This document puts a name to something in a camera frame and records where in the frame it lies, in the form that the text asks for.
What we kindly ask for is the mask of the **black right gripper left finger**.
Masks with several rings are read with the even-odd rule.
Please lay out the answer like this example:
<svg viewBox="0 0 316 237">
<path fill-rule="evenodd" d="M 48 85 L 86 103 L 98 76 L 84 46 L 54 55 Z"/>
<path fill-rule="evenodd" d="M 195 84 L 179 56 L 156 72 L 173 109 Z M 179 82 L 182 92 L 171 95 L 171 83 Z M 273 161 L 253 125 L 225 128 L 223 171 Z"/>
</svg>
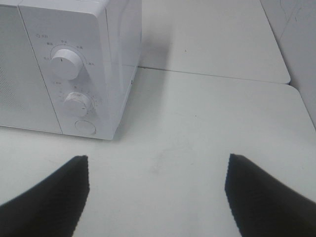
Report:
<svg viewBox="0 0 316 237">
<path fill-rule="evenodd" d="M 71 237 L 88 194 L 88 157 L 73 157 L 41 182 L 0 206 L 0 235 Z"/>
</svg>

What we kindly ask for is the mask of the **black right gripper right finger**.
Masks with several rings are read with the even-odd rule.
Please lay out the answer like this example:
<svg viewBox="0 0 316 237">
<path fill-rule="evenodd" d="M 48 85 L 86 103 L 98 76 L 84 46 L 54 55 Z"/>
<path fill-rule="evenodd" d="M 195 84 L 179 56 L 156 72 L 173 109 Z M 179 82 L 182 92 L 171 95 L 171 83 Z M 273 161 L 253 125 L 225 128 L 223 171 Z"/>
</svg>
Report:
<svg viewBox="0 0 316 237">
<path fill-rule="evenodd" d="M 243 237 L 314 237 L 316 204 L 242 155 L 230 154 L 225 193 Z"/>
</svg>

